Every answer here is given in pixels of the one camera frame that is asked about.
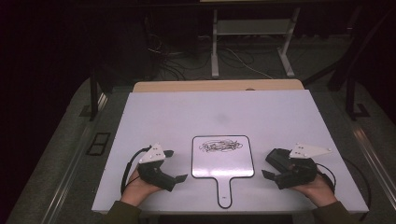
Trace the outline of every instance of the black scribble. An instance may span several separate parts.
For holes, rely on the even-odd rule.
[[[221,152],[227,152],[227,151],[233,151],[236,150],[237,148],[242,147],[243,145],[238,143],[237,141],[232,141],[232,140],[210,140],[205,143],[203,143],[199,148],[204,151],[204,152],[215,152],[215,151],[221,151]]]

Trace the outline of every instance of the dark sleeve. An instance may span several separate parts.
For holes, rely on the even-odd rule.
[[[108,213],[104,216],[105,223],[132,224],[138,223],[141,210],[128,203],[115,201]]]
[[[313,211],[317,223],[320,224],[359,224],[340,203],[331,203]]]

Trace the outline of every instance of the white tabletop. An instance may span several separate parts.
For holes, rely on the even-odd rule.
[[[192,140],[199,135],[245,135],[249,139],[255,175],[231,181],[233,204],[227,209],[218,204],[214,179],[191,175]],[[120,198],[127,162],[137,150],[155,143],[175,151],[161,167],[164,173],[189,176],[172,192],[163,190],[144,201],[140,208],[147,214],[292,214],[310,210],[315,206],[305,196],[279,190],[261,174],[262,169],[277,173],[265,161],[273,148],[293,149],[296,143],[331,148],[331,154],[314,161],[335,174],[336,197],[349,212],[368,210],[309,91],[130,93],[93,211],[110,209]]]

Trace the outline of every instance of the gray floor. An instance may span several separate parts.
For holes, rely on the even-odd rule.
[[[177,80],[178,72],[190,80],[210,79],[210,41],[202,37],[200,43],[201,53],[196,57],[179,54],[176,49],[170,48],[170,61],[166,64],[178,71],[173,70],[172,73],[161,70],[154,80]],[[281,39],[272,37],[220,39],[219,79],[268,78],[247,69],[229,49],[244,60],[246,65],[261,73],[272,78],[287,78],[276,53],[276,48],[281,43]],[[288,55],[296,78],[304,80],[335,62],[344,54],[349,44],[350,39],[347,36],[332,36],[327,40],[317,37],[293,39]],[[181,74],[178,74],[180,80],[183,79]],[[353,127],[358,125],[364,130],[392,178],[395,174],[396,127],[360,85],[356,91],[356,102],[364,104],[371,117],[350,121],[344,111],[345,88],[338,92],[329,92],[326,84],[330,76],[331,74],[306,88],[311,91],[341,154],[356,164],[370,183],[371,211],[364,223],[394,223],[396,212],[365,159]],[[81,85],[8,223],[41,223],[43,220],[43,223],[95,223],[101,219],[100,214],[91,211],[91,206],[130,89],[120,87],[108,94],[106,105],[98,117],[95,121],[89,121],[89,118],[80,116],[83,107],[90,103],[89,82]],[[105,154],[100,157],[85,155],[94,133],[111,133]],[[368,189],[361,174],[352,165],[347,163],[347,166],[361,194],[367,200]],[[301,215],[294,223],[310,223],[309,220],[310,217]]]

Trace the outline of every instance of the metal frame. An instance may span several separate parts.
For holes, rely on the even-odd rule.
[[[286,75],[288,77],[295,77],[294,72],[291,68],[291,64],[289,62],[288,56],[286,52],[288,51],[289,44],[293,35],[294,27],[297,23],[297,18],[300,13],[300,8],[297,7],[293,11],[293,15],[291,19],[286,20],[261,20],[261,21],[218,21],[218,11],[214,9],[213,12],[213,38],[212,38],[212,77],[214,79],[219,78],[219,61],[217,54],[217,41],[218,35],[286,35],[285,43],[282,48],[278,49],[278,55],[280,61],[282,62],[283,68],[285,69]],[[288,23],[286,30],[277,30],[277,26],[282,26],[283,24]],[[256,26],[255,30],[247,30],[241,29],[241,25],[245,24],[246,26],[250,26],[252,29]]]

